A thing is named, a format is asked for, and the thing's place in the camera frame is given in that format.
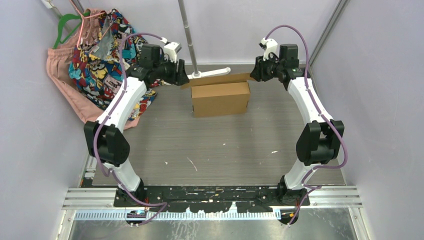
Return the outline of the brown cardboard box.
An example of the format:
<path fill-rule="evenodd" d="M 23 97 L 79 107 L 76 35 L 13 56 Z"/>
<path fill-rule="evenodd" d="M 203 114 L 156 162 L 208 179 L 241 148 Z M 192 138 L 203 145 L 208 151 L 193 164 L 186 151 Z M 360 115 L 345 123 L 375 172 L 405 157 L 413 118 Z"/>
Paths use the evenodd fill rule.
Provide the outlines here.
<path fill-rule="evenodd" d="M 238 115 L 247 112 L 251 97 L 250 73 L 237 73 L 191 79 L 180 88 L 191 90 L 196 118 Z"/>

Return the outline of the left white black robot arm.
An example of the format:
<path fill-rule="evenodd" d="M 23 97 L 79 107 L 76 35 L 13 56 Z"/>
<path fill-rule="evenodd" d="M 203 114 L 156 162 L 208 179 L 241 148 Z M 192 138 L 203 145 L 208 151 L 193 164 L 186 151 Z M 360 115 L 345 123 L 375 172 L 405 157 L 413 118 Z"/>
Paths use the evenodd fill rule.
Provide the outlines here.
<path fill-rule="evenodd" d="M 135 63 L 124 63 L 125 79 L 112 102 L 96 121 L 86 122 L 83 128 L 89 154 L 106 177 L 113 175 L 119 191 L 135 207 L 147 205 L 146 192 L 130 163 L 130 144 L 123 131 L 135 105 L 156 80 L 176 86 L 189 82 L 185 61 L 177 58 L 180 50 L 177 42 L 144 44 Z"/>

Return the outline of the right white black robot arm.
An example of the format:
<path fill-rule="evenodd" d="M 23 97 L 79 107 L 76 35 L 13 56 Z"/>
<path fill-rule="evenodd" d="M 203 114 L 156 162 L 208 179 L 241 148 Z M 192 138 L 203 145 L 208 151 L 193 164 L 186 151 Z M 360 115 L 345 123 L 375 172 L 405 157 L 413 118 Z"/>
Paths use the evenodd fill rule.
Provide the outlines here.
<path fill-rule="evenodd" d="M 288 206 L 307 194 L 307 182 L 315 171 L 338 156 L 345 127 L 341 120 L 327 116 L 309 68 L 300 67 L 296 44 L 279 45 L 270 39 L 262 40 L 259 46 L 264 53 L 256 57 L 250 77 L 257 82 L 277 78 L 294 99 L 304 122 L 295 146 L 297 159 L 280 179 L 275 193 L 278 202 Z"/>

